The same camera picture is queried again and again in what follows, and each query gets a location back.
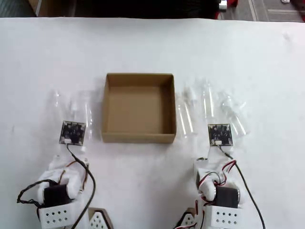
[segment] robotic hand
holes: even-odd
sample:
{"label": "robotic hand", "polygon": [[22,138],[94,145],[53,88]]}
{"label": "robotic hand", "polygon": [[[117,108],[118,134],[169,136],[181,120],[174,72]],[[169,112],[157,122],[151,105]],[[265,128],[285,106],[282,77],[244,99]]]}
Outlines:
{"label": "robotic hand", "polygon": [[245,190],[229,177],[236,161],[213,166],[207,161],[195,161],[194,171],[198,188],[195,209],[189,208],[175,229],[234,229],[241,225],[239,204],[245,201]]}
{"label": "robotic hand", "polygon": [[[87,159],[84,156],[80,160],[88,166]],[[84,189],[87,180],[87,173],[84,168],[77,163],[70,155],[54,156],[46,170],[39,180],[50,179],[58,183],[56,187],[50,187],[50,184],[43,182],[39,185],[37,192],[38,202],[46,207],[53,207],[59,204],[70,203],[76,199],[80,191]],[[60,192],[57,195],[58,200],[54,200],[53,193]]]}
{"label": "robotic hand", "polygon": [[[84,155],[76,157],[72,152],[55,156],[39,181],[22,190],[17,203],[35,204],[41,228],[63,228],[73,225],[73,229],[90,228],[88,206],[93,198],[95,187],[93,181],[92,195],[85,203],[84,188],[87,180],[88,162]],[[39,185],[36,200],[22,200],[23,193]]]}

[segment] wire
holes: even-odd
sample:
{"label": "wire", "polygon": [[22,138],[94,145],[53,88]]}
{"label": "wire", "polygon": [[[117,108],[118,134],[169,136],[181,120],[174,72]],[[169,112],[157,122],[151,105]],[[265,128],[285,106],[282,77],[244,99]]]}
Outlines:
{"label": "wire", "polygon": [[222,167],[221,170],[222,170],[223,175],[224,175],[224,181],[223,181],[221,184],[219,184],[219,186],[223,186],[223,185],[225,185],[226,182],[227,182],[227,176],[226,176],[226,174],[225,174],[225,172],[224,172],[225,168],[226,168],[227,166],[231,165],[231,166],[229,167],[228,171],[227,171],[227,173],[229,173],[229,172],[231,171],[232,167],[233,167],[235,164],[236,164],[236,160],[232,160],[232,161],[228,162],[227,164],[225,164],[225,165]]}
{"label": "wire", "polygon": [[41,183],[43,183],[43,182],[48,182],[48,183],[50,184],[50,186],[51,186],[51,185],[58,185],[57,182],[55,182],[54,180],[50,180],[50,179],[37,181],[37,182],[35,182],[35,183],[33,183],[33,184],[27,186],[25,189],[23,189],[23,190],[19,193],[19,195],[18,195],[18,197],[17,197],[17,203],[21,203],[21,204],[34,204],[36,207],[42,208],[43,205],[41,205],[38,201],[36,201],[36,200],[34,200],[34,199],[22,200],[21,197],[22,197],[22,195],[23,195],[27,190],[29,190],[29,189],[31,189],[32,187],[34,187],[34,186],[36,186],[36,185],[38,185],[38,184],[41,184]]}
{"label": "wire", "polygon": [[197,225],[197,223],[194,223],[192,225],[189,225],[189,226],[178,226],[176,227],[175,229],[187,229],[187,228],[193,228]]}
{"label": "wire", "polygon": [[201,229],[201,228],[202,228],[202,225],[203,225],[203,220],[204,220],[204,211],[202,211],[202,222],[201,222],[201,226],[200,226],[200,228],[199,228],[199,229]]}
{"label": "wire", "polygon": [[83,217],[83,215],[85,214],[86,210],[88,209],[93,197],[94,197],[94,193],[95,193],[95,189],[96,189],[96,184],[95,184],[95,179],[94,176],[92,175],[92,173],[90,172],[90,170],[87,168],[87,166],[77,158],[77,156],[74,155],[74,153],[72,153],[72,151],[69,149],[69,145],[67,144],[67,149],[68,151],[71,153],[72,157],[75,159],[75,161],[77,161],[85,170],[86,172],[89,174],[89,176],[92,179],[93,182],[93,190],[92,190],[92,194],[90,196],[90,199],[88,200],[88,203],[86,204],[86,206],[84,207],[84,209],[82,210],[81,214],[78,216],[77,220],[75,221],[75,223],[73,224],[73,226],[71,227],[71,229],[75,229],[77,224],[80,222],[81,218]]}
{"label": "wire", "polygon": [[198,187],[200,187],[200,186],[203,184],[204,180],[205,180],[209,175],[211,175],[211,174],[216,174],[216,175],[218,176],[218,179],[219,179],[219,184],[221,183],[221,179],[220,179],[220,176],[218,175],[218,173],[216,173],[216,172],[209,172],[208,174],[206,174],[206,175],[199,181]]}
{"label": "wire", "polygon": [[[228,158],[233,160],[233,157],[231,155],[229,155],[228,153],[226,153],[225,151],[223,151],[223,149],[221,149],[221,146],[219,146],[219,149],[221,150],[221,152],[224,153],[224,155],[226,155]],[[247,185],[247,182],[246,182],[246,180],[245,180],[245,178],[243,176],[243,173],[241,172],[241,170],[240,170],[239,166],[237,165],[237,163],[235,163],[235,166],[236,166],[236,168],[237,168],[237,170],[238,170],[238,172],[239,172],[239,174],[240,174],[240,176],[241,176],[241,178],[242,178],[242,180],[244,182],[244,186],[246,187],[246,189],[247,189],[247,191],[249,193],[249,196],[250,196],[250,198],[251,198],[251,200],[252,200],[252,202],[253,202],[256,210],[257,210],[259,218],[261,219],[261,222],[262,222],[263,229],[265,229],[266,227],[265,227],[265,222],[264,222],[263,216],[262,216],[261,211],[259,210],[259,208],[258,208],[258,206],[257,206],[257,204],[256,204],[256,202],[255,202],[255,200],[254,200],[254,198],[253,198],[249,188],[248,188],[248,185]]]}

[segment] black cable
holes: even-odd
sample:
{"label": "black cable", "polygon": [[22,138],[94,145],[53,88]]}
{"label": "black cable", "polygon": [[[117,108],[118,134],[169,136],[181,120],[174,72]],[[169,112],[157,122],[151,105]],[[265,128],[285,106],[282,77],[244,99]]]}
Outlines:
{"label": "black cable", "polygon": [[202,222],[201,222],[200,229],[202,228],[202,225],[203,225],[203,220],[204,220],[204,211],[202,211]]}
{"label": "black cable", "polygon": [[74,153],[72,153],[72,151],[69,149],[69,145],[67,144],[67,149],[68,151],[71,153],[72,157],[74,157],[75,161],[77,161],[89,174],[89,176],[92,179],[93,182],[93,190],[92,190],[92,194],[90,196],[90,199],[88,200],[88,203],[86,204],[86,206],[84,207],[84,209],[82,210],[81,214],[78,216],[77,220],[75,221],[75,223],[73,224],[73,226],[71,227],[71,229],[75,229],[77,224],[80,222],[81,218],[83,217],[83,215],[85,214],[86,210],[88,209],[93,197],[94,197],[94,193],[95,193],[95,188],[96,188],[96,184],[95,184],[95,179],[94,176],[92,175],[92,173],[90,172],[90,170],[87,168],[87,166],[85,165],[85,163],[83,163],[81,160],[79,160],[77,158],[77,156],[74,155]]}
{"label": "black cable", "polygon": [[[218,147],[219,147],[219,149],[221,150],[221,152],[224,153],[224,155],[226,155],[228,158],[234,160],[234,158],[233,158],[231,155],[229,155],[228,153],[226,153],[225,151],[223,151],[223,149],[221,149],[221,146],[218,146]],[[241,172],[241,170],[240,170],[239,166],[237,165],[237,163],[235,164],[235,166],[236,166],[236,168],[237,168],[237,170],[238,170],[238,172],[239,172],[239,174],[240,174],[240,176],[241,176],[241,178],[242,178],[242,180],[243,180],[243,182],[244,182],[244,186],[246,187],[246,189],[247,189],[247,191],[248,191],[248,193],[249,193],[249,196],[250,196],[250,198],[251,198],[251,200],[252,200],[252,202],[253,202],[253,204],[254,204],[256,210],[257,210],[257,213],[258,213],[258,215],[259,215],[259,218],[261,219],[261,222],[262,222],[263,229],[265,229],[266,227],[265,227],[265,222],[264,222],[263,216],[262,216],[261,211],[259,210],[259,208],[258,208],[258,206],[257,206],[257,204],[256,204],[256,202],[255,202],[255,200],[254,200],[254,198],[253,198],[253,196],[252,196],[252,194],[251,194],[249,188],[248,188],[248,185],[247,185],[247,182],[246,182],[246,180],[245,180],[245,178],[244,178],[244,176],[243,176],[243,173]]]}
{"label": "black cable", "polygon": [[36,200],[34,200],[34,199],[22,200],[21,197],[22,197],[22,195],[23,195],[27,190],[29,190],[29,189],[31,189],[32,187],[34,187],[34,186],[36,186],[36,185],[38,185],[38,184],[40,184],[40,183],[43,183],[43,182],[48,182],[48,183],[50,184],[50,186],[51,186],[51,185],[57,185],[57,184],[58,184],[58,183],[55,182],[54,180],[50,180],[50,179],[37,181],[37,182],[35,182],[35,183],[33,183],[33,184],[27,186],[25,189],[23,189],[23,190],[19,193],[19,195],[18,195],[18,197],[17,197],[17,203],[21,203],[21,204],[34,204],[36,207],[42,208],[43,205],[41,205],[38,201],[36,201]]}

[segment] transparent plastic bottle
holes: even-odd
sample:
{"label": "transparent plastic bottle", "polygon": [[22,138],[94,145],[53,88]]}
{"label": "transparent plastic bottle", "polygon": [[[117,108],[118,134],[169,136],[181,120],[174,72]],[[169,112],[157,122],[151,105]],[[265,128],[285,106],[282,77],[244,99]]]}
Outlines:
{"label": "transparent plastic bottle", "polygon": [[250,131],[238,104],[228,94],[222,93],[221,110],[230,121],[232,129],[237,137],[247,135]]}
{"label": "transparent plastic bottle", "polygon": [[196,134],[193,107],[190,106],[181,94],[176,94],[176,106],[179,135],[183,138],[187,138],[190,135]]}
{"label": "transparent plastic bottle", "polygon": [[215,117],[214,96],[210,83],[205,80],[201,89],[201,103],[203,107],[203,115],[207,122],[212,122]]}

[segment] clear plastic bottle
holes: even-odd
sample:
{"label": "clear plastic bottle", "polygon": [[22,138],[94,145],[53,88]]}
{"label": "clear plastic bottle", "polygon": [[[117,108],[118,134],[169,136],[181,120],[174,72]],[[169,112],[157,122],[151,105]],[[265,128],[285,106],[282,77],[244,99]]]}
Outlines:
{"label": "clear plastic bottle", "polygon": [[213,122],[215,118],[214,95],[212,86],[205,80],[201,88],[201,103],[206,121]]}
{"label": "clear plastic bottle", "polygon": [[235,135],[237,137],[247,135],[250,131],[248,129],[242,112],[238,108],[238,104],[228,94],[222,93],[221,98],[221,110],[223,111],[227,119],[230,121]]}

